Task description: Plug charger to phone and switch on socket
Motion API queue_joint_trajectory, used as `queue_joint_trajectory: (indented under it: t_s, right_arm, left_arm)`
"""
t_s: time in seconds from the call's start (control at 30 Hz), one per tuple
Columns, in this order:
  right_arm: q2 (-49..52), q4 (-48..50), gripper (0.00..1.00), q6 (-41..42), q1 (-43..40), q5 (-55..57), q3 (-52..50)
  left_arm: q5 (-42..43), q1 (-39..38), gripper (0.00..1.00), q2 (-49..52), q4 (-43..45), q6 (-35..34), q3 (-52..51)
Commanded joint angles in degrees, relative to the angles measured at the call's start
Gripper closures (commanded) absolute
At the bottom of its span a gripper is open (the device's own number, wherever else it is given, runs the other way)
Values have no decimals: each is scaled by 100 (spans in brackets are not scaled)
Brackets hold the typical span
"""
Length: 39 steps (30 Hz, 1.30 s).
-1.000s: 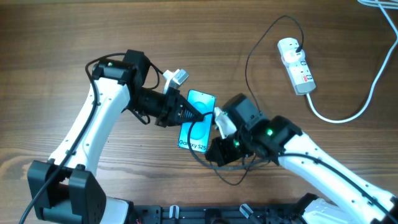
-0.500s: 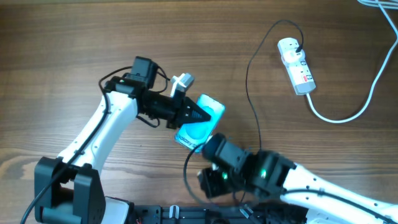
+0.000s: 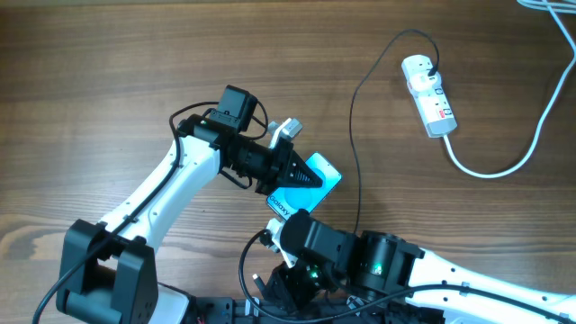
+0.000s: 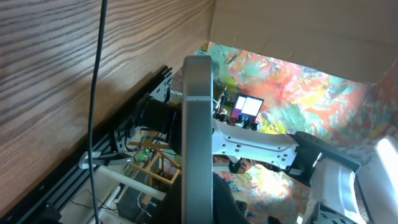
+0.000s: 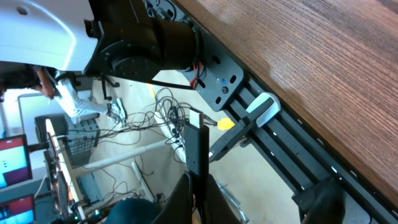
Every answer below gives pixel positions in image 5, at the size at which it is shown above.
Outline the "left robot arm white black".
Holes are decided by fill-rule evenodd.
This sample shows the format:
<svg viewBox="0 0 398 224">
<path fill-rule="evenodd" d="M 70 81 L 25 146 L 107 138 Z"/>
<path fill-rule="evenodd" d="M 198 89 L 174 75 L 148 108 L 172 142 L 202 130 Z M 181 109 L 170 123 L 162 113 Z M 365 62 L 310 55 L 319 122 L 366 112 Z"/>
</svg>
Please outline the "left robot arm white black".
<svg viewBox="0 0 398 224">
<path fill-rule="evenodd" d="M 149 83 L 190 67 L 198 37 L 143 1 L 1 1 L 1 60 Z"/>
</svg>

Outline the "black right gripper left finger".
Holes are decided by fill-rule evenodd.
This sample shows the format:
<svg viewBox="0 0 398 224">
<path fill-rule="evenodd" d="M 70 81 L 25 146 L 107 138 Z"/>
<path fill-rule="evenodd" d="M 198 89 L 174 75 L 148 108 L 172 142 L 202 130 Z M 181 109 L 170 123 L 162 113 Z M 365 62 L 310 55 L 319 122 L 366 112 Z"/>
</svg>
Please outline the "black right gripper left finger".
<svg viewBox="0 0 398 224">
<path fill-rule="evenodd" d="M 165 207 L 152 224 L 191 224 L 193 205 L 192 178 L 188 172 L 179 178 Z"/>
</svg>

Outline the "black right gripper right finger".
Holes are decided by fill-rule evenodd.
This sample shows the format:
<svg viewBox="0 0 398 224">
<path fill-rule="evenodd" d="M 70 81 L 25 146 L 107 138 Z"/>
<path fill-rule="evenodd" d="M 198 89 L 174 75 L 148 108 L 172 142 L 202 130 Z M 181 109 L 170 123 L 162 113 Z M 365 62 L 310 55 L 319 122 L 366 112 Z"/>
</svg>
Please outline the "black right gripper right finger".
<svg viewBox="0 0 398 224">
<path fill-rule="evenodd" d="M 211 174 L 205 188 L 204 218 L 206 224 L 240 224 Z"/>
</svg>

